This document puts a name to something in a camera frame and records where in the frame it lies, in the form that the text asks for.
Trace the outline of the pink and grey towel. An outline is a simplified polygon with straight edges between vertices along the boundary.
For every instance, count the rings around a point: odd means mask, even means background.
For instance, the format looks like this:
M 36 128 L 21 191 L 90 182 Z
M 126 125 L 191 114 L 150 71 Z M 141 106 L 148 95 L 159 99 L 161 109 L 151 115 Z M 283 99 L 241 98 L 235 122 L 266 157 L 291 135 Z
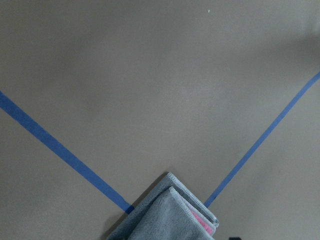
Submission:
M 109 240 L 212 240 L 218 218 L 171 172 L 107 237 Z

